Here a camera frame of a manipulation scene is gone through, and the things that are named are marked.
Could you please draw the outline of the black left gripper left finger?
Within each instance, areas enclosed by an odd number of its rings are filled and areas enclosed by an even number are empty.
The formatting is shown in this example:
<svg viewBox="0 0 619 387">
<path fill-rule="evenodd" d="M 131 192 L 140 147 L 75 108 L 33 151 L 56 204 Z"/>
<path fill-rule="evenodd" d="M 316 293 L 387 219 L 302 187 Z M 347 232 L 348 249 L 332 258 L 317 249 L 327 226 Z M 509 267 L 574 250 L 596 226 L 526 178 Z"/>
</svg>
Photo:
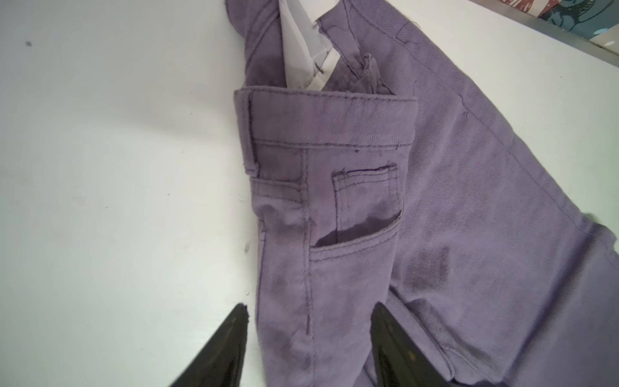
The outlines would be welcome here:
<svg viewBox="0 0 619 387">
<path fill-rule="evenodd" d="M 172 387 L 239 387 L 248 340 L 248 308 L 237 304 Z"/>
</svg>

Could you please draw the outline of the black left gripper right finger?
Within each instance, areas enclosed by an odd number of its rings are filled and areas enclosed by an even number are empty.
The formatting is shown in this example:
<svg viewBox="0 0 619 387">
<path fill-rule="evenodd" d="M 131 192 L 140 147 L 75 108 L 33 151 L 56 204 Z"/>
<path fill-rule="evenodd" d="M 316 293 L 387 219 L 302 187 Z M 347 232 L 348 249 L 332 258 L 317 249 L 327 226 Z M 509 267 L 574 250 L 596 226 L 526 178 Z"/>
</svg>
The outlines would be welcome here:
<svg viewBox="0 0 619 387">
<path fill-rule="evenodd" d="M 370 335 L 379 386 L 450 386 L 383 303 L 373 308 Z"/>
</svg>

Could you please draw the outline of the purple trousers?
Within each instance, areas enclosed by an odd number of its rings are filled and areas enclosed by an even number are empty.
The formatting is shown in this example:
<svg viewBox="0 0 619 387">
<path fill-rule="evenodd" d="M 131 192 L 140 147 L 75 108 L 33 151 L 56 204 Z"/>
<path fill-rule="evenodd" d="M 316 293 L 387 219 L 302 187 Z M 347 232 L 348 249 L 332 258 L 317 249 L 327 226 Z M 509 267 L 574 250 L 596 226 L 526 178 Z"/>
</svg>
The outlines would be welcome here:
<svg viewBox="0 0 619 387">
<path fill-rule="evenodd" d="M 615 386 L 615 235 L 385 1 L 229 1 L 269 386 L 375 386 L 383 303 L 450 385 Z"/>
</svg>

